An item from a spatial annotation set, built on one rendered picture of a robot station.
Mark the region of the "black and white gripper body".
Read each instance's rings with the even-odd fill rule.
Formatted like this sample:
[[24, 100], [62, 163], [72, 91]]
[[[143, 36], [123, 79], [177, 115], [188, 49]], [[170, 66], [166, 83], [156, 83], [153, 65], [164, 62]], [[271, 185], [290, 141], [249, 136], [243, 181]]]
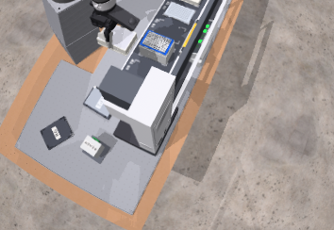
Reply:
[[115, 7], [116, 7], [116, 3], [112, 8], [110, 8], [108, 10], [95, 9], [92, 12], [93, 15], [90, 16], [91, 21], [92, 21], [92, 25], [95, 25], [95, 26], [100, 27], [100, 28], [102, 28], [102, 27], [106, 28], [108, 26], [109, 30], [113, 30], [115, 28], [115, 26], [117, 25], [117, 23], [115, 23], [113, 20], [111, 20], [108, 16], [105, 16], [104, 14], [113, 11], [115, 9]]

